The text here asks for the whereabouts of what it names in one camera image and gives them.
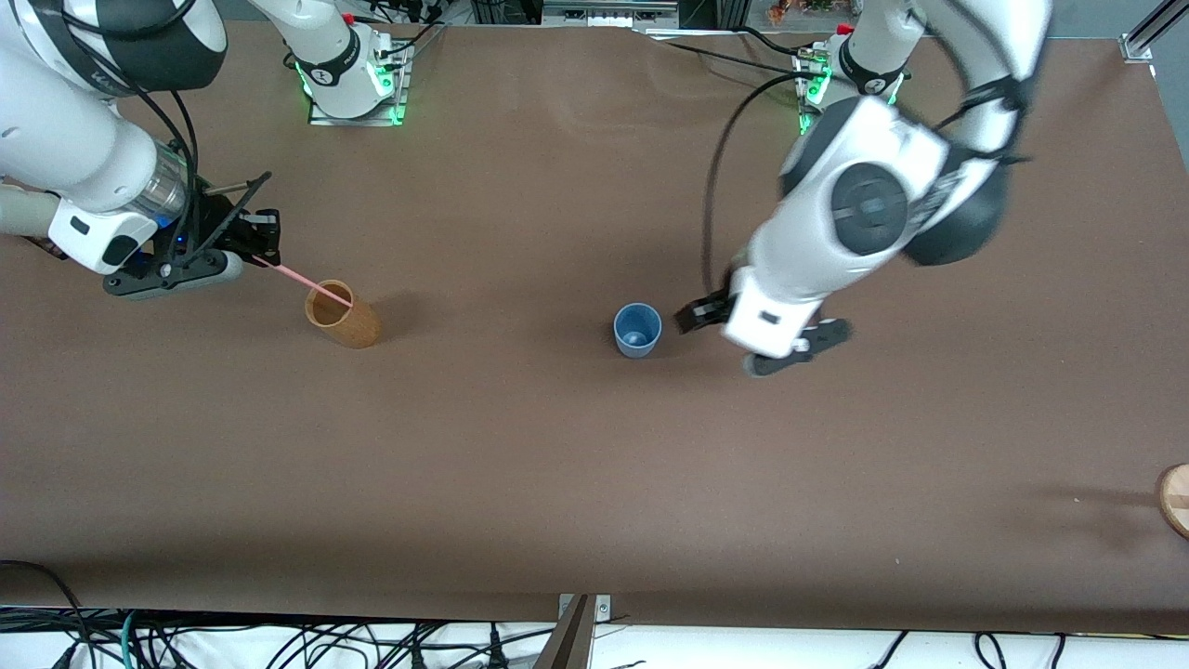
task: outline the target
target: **table surface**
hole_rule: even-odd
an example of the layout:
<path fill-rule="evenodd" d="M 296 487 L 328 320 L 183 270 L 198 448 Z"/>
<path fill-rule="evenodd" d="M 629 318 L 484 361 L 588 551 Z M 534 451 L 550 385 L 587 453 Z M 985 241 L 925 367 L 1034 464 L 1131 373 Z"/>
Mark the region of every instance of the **table surface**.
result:
<path fill-rule="evenodd" d="M 747 68 L 623 30 L 452 27 L 400 128 L 304 125 L 268 24 L 188 95 L 201 171 L 272 170 L 287 264 L 370 299 L 340 348 L 276 272 L 149 302 L 0 239 L 0 543 L 84 605 L 637 621 L 1189 631 L 1187 178 L 1147 69 L 1055 42 L 994 241 L 828 302 L 853 342 L 765 381 L 715 332 L 622 359 L 624 302 L 700 296 L 705 169 Z M 776 62 L 736 37 L 705 44 Z M 914 55 L 904 105 L 958 84 Z M 722 263 L 795 140 L 756 102 Z M 125 113 L 155 131 L 136 105 Z M 54 604 L 17 575 L 0 600 Z"/>

